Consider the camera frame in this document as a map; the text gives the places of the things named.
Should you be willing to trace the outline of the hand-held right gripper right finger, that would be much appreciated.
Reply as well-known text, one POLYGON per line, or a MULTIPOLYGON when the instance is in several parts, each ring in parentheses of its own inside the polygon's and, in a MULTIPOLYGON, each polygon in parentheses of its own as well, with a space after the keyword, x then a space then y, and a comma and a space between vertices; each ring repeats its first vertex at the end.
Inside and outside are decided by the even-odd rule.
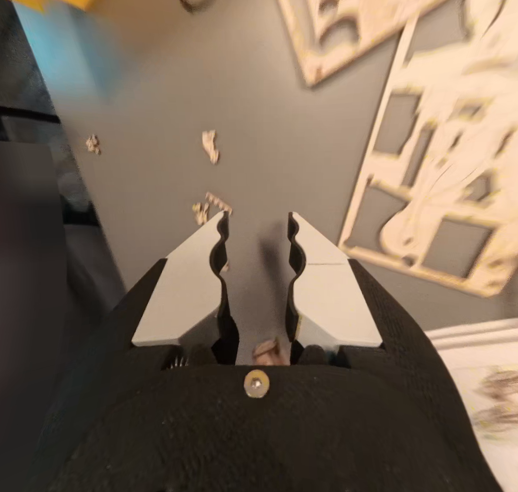
POLYGON ((378 348, 382 338, 350 259, 296 212, 288 214, 289 265, 286 331, 290 363, 319 346, 333 359, 341 346, 378 348))

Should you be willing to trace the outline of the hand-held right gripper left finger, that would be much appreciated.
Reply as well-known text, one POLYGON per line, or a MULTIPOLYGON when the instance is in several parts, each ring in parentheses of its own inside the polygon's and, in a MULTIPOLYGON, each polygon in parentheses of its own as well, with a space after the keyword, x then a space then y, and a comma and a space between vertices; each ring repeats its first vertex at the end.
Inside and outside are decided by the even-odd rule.
POLYGON ((179 346, 188 353, 202 345, 219 364, 236 363, 239 333, 221 274, 228 262, 229 218, 227 211, 218 212, 165 257, 133 346, 179 346))

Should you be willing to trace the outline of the toothed wooden strip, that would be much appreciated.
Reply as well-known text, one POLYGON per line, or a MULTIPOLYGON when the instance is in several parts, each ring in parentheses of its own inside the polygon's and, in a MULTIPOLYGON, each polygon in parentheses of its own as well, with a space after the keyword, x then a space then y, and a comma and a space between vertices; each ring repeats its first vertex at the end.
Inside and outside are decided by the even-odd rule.
POLYGON ((205 198, 206 198, 207 203, 210 204, 211 206, 217 207, 217 209, 219 211, 228 213, 229 216, 232 215, 232 213, 233 213, 232 207, 229 204, 227 204, 223 199, 219 198, 217 195, 215 195, 211 192, 206 192, 205 198))

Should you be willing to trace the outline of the open instruction booklet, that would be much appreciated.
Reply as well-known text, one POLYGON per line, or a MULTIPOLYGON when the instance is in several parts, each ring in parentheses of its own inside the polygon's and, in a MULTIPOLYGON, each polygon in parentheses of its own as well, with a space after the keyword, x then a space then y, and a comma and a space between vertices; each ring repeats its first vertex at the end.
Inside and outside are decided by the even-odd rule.
POLYGON ((426 332, 503 491, 517 491, 517 319, 426 332))

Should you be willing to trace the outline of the wooden sheet with square cutouts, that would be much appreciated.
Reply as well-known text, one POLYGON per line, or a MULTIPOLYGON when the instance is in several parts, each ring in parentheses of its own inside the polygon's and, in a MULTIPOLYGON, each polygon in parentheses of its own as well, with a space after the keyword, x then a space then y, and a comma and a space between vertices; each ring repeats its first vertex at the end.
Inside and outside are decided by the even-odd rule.
POLYGON ((407 62, 405 24, 338 247, 348 256, 462 292, 492 297, 517 271, 517 0, 465 0, 469 38, 407 62), (375 150, 391 96, 418 97, 398 153, 375 150), (405 206, 381 226, 381 252, 348 241, 366 190, 405 206), (446 221, 487 228, 465 276, 425 258, 446 221))

